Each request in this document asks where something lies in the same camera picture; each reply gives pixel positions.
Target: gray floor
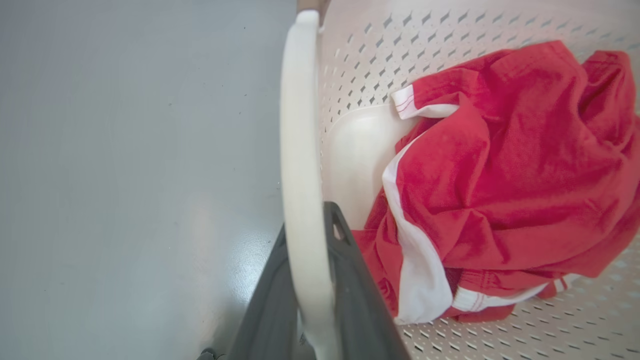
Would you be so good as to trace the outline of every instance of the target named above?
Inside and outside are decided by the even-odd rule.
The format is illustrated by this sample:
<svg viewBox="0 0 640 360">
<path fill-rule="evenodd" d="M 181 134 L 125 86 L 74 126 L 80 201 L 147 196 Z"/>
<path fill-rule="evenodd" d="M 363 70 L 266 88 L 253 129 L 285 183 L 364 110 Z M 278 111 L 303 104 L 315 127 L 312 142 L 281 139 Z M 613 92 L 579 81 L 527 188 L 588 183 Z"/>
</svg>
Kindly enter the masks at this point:
<svg viewBox="0 0 640 360">
<path fill-rule="evenodd" d="M 0 1 L 0 359 L 224 351 L 282 225 L 294 0 Z"/>
</svg>

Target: gray plastic object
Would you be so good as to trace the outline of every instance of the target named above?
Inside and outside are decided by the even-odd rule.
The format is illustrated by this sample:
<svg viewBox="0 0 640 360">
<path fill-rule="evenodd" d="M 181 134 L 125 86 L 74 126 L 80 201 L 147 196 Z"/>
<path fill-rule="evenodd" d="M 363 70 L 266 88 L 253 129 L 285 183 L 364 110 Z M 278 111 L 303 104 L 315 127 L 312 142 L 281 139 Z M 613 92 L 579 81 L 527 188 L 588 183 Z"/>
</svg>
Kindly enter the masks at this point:
<svg viewBox="0 0 640 360">
<path fill-rule="evenodd" d="M 324 223 L 344 359 L 409 359 L 338 205 L 324 203 Z M 284 226 L 231 346 L 231 360 L 292 358 L 297 303 Z"/>
</svg>

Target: white trim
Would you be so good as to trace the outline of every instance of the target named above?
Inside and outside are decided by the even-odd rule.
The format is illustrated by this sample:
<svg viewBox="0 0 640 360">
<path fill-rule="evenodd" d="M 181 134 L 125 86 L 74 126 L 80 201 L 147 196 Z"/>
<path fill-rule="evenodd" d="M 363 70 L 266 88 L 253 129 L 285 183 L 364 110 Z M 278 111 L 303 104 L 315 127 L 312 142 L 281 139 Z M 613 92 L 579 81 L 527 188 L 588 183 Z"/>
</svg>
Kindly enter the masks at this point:
<svg viewBox="0 0 640 360">
<path fill-rule="evenodd" d="M 396 111 L 400 119 L 403 120 L 416 116 L 443 119 L 460 108 L 459 105 L 453 104 L 432 104 L 417 109 L 413 97 L 413 85 L 391 93 L 391 98 L 394 100 L 394 104 L 396 104 Z"/>
<path fill-rule="evenodd" d="M 387 165 L 382 174 L 389 209 L 396 220 L 398 242 L 402 246 L 398 314 L 396 323 L 422 323 L 442 315 L 453 301 L 449 281 L 438 252 L 427 234 L 404 218 L 396 178 L 398 163 L 418 136 Z"/>
<path fill-rule="evenodd" d="M 452 306 L 458 310 L 475 313 L 487 307 L 506 306 L 525 301 L 536 296 L 536 294 L 541 292 L 546 286 L 547 284 L 542 284 L 508 297 L 489 296 L 477 291 L 458 287 Z"/>
</svg>

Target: fabric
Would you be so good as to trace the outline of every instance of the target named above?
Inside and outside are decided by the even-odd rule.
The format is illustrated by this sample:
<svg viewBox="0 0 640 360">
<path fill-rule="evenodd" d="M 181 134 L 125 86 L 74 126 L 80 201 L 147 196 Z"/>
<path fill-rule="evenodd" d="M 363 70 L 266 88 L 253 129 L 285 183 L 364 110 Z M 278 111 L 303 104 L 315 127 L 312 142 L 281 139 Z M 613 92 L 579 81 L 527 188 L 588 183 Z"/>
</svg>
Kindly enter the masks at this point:
<svg viewBox="0 0 640 360">
<path fill-rule="evenodd" d="M 625 53 L 581 65 L 561 42 L 488 54 L 392 94 L 404 119 L 444 118 L 396 144 L 354 231 L 396 321 L 504 318 L 598 276 L 640 225 L 635 96 Z"/>
</svg>

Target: laundry basket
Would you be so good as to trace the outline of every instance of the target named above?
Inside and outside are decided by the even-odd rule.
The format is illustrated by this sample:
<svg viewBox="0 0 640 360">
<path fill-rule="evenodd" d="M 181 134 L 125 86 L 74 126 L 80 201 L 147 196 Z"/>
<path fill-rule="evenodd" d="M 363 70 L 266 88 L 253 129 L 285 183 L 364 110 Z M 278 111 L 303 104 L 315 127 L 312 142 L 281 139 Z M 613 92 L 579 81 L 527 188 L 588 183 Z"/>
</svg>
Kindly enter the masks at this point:
<svg viewBox="0 0 640 360">
<path fill-rule="evenodd" d="M 415 125 L 389 94 L 504 48 L 560 39 L 584 61 L 626 51 L 640 80 L 640 2 L 333 0 L 298 15 L 282 74 L 281 157 L 289 258 L 305 334 L 319 359 L 337 348 L 323 201 L 361 229 L 394 144 Z M 503 321 L 399 327 L 415 359 L 640 359 L 640 241 L 598 279 L 530 299 Z"/>
</svg>

